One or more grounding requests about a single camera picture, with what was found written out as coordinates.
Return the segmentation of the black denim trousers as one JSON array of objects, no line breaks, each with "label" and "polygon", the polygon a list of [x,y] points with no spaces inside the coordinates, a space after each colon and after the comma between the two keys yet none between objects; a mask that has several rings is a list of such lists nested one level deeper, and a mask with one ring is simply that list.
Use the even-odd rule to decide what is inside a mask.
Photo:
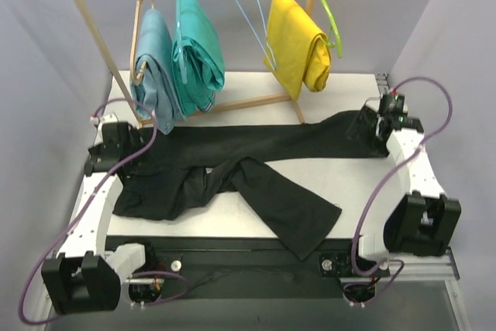
[{"label": "black denim trousers", "polygon": [[277,173],[270,163],[304,158],[374,159],[385,145],[348,136],[357,112],[318,123],[268,126],[177,127],[169,134],[141,129],[150,148],[125,174],[114,213],[172,221],[236,191],[299,259],[325,239],[340,208]]}]

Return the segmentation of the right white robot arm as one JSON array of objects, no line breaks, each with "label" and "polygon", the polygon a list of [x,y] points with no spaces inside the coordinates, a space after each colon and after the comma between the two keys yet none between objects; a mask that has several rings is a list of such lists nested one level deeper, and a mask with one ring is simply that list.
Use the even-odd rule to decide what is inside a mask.
[{"label": "right white robot arm", "polygon": [[[373,150],[384,150],[394,167],[372,191],[343,264],[354,275],[371,275],[395,253],[417,257],[441,257],[453,236],[461,205],[449,198],[434,174],[419,119],[408,116],[405,97],[391,91],[383,94],[377,109],[364,105],[349,128],[350,139],[364,141]],[[378,233],[363,235],[361,229],[375,198],[385,184],[398,176],[401,197]]]}]

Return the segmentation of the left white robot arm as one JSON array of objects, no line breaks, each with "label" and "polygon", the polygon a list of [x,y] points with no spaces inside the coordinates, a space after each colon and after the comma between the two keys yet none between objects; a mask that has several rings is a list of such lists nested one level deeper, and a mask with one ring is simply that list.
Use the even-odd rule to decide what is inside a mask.
[{"label": "left white robot arm", "polygon": [[147,243],[105,250],[116,202],[144,146],[128,122],[114,114],[98,119],[97,143],[88,150],[76,218],[57,255],[41,267],[56,314],[112,311],[126,280],[134,273],[147,278],[156,271],[157,257]]}]

